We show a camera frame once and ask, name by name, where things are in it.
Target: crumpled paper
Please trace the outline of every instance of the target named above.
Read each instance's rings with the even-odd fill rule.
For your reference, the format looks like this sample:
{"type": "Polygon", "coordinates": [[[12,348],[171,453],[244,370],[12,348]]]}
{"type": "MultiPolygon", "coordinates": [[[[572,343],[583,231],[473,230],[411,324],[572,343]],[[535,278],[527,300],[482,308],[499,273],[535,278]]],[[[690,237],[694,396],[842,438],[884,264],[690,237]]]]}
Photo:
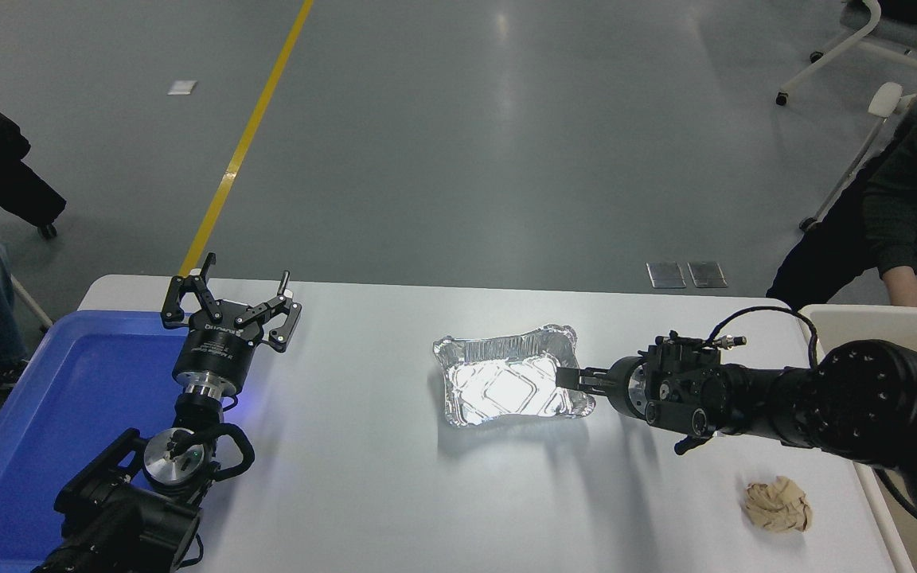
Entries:
{"type": "Polygon", "coordinates": [[[812,527],[812,505],[805,500],[805,492],[782,475],[774,483],[746,487],[745,514],[753,525],[777,533],[812,527]]]}

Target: dark green sleeve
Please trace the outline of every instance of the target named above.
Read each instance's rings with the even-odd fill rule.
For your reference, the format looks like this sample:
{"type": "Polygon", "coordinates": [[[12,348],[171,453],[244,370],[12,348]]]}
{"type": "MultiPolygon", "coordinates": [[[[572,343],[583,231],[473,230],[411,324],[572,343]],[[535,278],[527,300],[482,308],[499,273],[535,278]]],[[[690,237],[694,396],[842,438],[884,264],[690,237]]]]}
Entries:
{"type": "Polygon", "coordinates": [[[869,179],[862,217],[880,275],[910,266],[917,236],[917,123],[869,179]]]}

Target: person's hand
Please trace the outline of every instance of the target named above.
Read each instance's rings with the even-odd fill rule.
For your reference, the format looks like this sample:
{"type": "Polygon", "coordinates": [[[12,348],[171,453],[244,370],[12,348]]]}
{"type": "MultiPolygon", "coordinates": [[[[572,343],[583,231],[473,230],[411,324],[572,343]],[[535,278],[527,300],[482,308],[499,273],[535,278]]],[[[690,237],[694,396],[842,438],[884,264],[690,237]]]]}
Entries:
{"type": "Polygon", "coordinates": [[[910,266],[894,267],[882,279],[892,305],[917,308],[917,276],[910,266]]]}

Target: yellow floor line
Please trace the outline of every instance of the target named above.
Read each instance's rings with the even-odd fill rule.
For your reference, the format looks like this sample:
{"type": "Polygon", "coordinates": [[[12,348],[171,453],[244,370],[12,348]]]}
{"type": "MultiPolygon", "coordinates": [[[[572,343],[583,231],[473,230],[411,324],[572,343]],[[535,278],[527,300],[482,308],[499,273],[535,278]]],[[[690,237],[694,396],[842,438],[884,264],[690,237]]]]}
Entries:
{"type": "Polygon", "coordinates": [[[207,246],[210,239],[211,231],[214,231],[214,225],[218,221],[218,215],[221,214],[221,208],[225,206],[225,200],[228,193],[232,191],[232,184],[236,182],[236,175],[240,172],[243,165],[244,157],[250,151],[250,144],[254,141],[254,134],[257,134],[257,127],[264,119],[264,112],[271,102],[271,96],[274,94],[274,88],[278,87],[278,80],[281,79],[281,72],[285,69],[285,63],[288,62],[288,56],[292,54],[292,48],[295,47],[296,39],[299,39],[299,30],[302,30],[303,23],[306,22],[306,16],[310,14],[310,7],[313,6],[314,0],[305,0],[302,8],[299,8],[299,14],[295,16],[295,22],[292,23],[292,29],[288,33],[285,44],[281,47],[281,53],[274,62],[274,68],[271,69],[271,75],[268,76],[267,83],[264,85],[264,91],[261,97],[257,99],[257,105],[254,106],[254,112],[247,121],[247,127],[243,130],[243,137],[240,137],[240,145],[236,146],[236,151],[232,153],[232,160],[229,161],[228,167],[225,168],[225,175],[222,175],[221,182],[218,184],[218,191],[214,193],[211,205],[204,215],[204,220],[197,228],[197,234],[193,237],[193,242],[189,245],[189,251],[186,252],[186,258],[182,261],[179,268],[179,275],[186,276],[192,271],[197,261],[200,261],[201,254],[204,253],[204,247],[207,246]]]}

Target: person's arm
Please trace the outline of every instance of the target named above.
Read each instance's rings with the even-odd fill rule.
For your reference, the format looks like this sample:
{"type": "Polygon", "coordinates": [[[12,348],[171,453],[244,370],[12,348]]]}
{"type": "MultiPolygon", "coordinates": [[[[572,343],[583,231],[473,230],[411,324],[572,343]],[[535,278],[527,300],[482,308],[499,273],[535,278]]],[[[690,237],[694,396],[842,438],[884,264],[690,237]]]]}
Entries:
{"type": "Polygon", "coordinates": [[[910,266],[896,266],[880,276],[891,297],[891,304],[917,307],[917,276],[910,266]]]}
{"type": "Polygon", "coordinates": [[[917,123],[869,179],[862,218],[892,304],[917,306],[917,123]]]}

